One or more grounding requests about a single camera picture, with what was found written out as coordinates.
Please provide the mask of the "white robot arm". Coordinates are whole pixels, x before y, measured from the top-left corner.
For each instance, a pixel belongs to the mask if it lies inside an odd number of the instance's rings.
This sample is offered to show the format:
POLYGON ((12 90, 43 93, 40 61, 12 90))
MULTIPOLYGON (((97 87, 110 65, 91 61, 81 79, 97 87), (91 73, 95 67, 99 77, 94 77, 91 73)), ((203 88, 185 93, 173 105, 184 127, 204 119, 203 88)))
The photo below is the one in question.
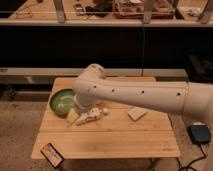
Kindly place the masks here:
POLYGON ((193 82, 113 81, 99 64, 90 64, 73 82, 74 105, 79 113, 96 100, 183 115, 213 126, 213 84, 193 82))

